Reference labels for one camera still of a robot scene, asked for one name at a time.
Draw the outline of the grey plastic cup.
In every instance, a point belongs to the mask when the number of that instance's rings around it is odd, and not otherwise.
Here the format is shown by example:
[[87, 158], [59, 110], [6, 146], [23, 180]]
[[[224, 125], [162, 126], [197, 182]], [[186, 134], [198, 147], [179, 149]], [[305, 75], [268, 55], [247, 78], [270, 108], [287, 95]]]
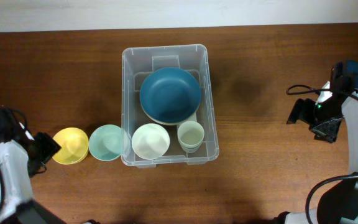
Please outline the grey plastic cup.
[[189, 154], [191, 154], [191, 153], [195, 153], [197, 150], [198, 150], [198, 148], [193, 148], [193, 149], [188, 149], [188, 148], [182, 148], [186, 153], [189, 153]]

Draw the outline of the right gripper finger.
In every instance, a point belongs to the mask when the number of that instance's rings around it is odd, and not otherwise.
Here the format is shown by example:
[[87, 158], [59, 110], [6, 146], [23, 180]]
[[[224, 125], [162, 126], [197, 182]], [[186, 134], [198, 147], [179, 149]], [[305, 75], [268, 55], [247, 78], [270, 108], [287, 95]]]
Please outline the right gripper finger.
[[314, 133], [314, 139], [334, 143], [337, 140], [339, 128], [343, 118], [331, 118], [324, 121], [313, 121], [310, 131]]
[[301, 99], [296, 100], [286, 124], [295, 124], [298, 120], [301, 120], [307, 124], [315, 124], [316, 118], [314, 115], [314, 109], [316, 104], [313, 100]]

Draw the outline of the blue plate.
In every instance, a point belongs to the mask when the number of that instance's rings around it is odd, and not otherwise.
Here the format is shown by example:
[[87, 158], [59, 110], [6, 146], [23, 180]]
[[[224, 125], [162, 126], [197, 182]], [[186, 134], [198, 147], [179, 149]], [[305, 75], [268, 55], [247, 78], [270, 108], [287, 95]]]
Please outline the blue plate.
[[201, 88], [197, 79], [186, 70], [175, 67], [152, 72], [142, 83], [140, 103], [162, 105], [169, 103], [200, 103]]

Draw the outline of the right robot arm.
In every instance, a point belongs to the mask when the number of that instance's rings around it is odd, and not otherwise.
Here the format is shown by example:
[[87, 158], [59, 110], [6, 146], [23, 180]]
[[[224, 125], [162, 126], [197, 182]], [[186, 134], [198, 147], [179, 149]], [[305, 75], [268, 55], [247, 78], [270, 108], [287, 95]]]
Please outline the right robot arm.
[[346, 122], [349, 173], [316, 184], [309, 192], [303, 213], [283, 212], [274, 223], [358, 223], [358, 62], [336, 63], [330, 80], [320, 89], [304, 87], [318, 99], [298, 99], [287, 124], [302, 121], [317, 140], [334, 143]]

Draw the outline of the green plastic cup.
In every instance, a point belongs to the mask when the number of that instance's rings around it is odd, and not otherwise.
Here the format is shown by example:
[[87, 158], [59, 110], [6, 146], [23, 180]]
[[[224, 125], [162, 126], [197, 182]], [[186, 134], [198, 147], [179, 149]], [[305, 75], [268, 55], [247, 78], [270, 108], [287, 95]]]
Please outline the green plastic cup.
[[181, 148], [188, 148], [188, 149], [199, 148], [199, 147], [200, 147], [200, 145], [195, 146], [195, 147], [186, 147], [186, 146], [181, 145]]

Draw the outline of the cream plate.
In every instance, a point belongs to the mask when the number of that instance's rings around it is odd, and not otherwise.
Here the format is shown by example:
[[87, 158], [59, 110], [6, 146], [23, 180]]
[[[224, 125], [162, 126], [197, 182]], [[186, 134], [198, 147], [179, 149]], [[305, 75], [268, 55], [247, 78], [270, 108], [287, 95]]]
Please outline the cream plate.
[[143, 112], [153, 121], [164, 125], [177, 125], [196, 113], [200, 103], [140, 104]]

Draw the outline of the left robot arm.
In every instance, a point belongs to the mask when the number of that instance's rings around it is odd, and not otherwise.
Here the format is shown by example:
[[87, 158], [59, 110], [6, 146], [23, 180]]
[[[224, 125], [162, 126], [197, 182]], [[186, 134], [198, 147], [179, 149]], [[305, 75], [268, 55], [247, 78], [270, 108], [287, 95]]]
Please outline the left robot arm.
[[47, 133], [32, 136], [19, 114], [0, 108], [0, 223], [62, 223], [35, 200], [30, 183], [61, 147]]

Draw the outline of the white small bowl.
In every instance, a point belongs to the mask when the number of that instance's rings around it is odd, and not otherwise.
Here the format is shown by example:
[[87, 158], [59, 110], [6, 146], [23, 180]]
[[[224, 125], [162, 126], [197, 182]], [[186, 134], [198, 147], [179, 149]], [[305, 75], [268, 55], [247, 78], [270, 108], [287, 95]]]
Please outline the white small bowl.
[[148, 123], [139, 127], [132, 137], [132, 148], [137, 156], [145, 160], [162, 157], [170, 146], [167, 130], [159, 124]]

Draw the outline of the cream plastic cup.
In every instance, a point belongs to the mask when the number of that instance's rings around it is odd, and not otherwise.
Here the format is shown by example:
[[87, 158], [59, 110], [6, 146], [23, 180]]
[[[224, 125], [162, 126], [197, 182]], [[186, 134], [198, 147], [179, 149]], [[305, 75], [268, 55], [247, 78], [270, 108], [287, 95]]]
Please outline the cream plastic cup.
[[187, 121], [177, 129], [180, 145], [195, 147], [201, 145], [204, 139], [204, 128], [195, 121]]

